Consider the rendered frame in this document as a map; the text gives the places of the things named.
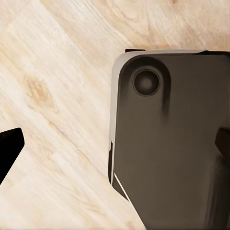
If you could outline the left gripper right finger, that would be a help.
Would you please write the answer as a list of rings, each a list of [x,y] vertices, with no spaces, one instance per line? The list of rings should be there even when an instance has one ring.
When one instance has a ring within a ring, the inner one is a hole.
[[[215,145],[230,166],[230,129],[223,127],[218,129]]]

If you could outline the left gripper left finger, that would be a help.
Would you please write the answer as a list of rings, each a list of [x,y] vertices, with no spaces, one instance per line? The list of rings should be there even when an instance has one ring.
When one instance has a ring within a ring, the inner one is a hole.
[[[0,133],[0,185],[25,145],[21,128]]]

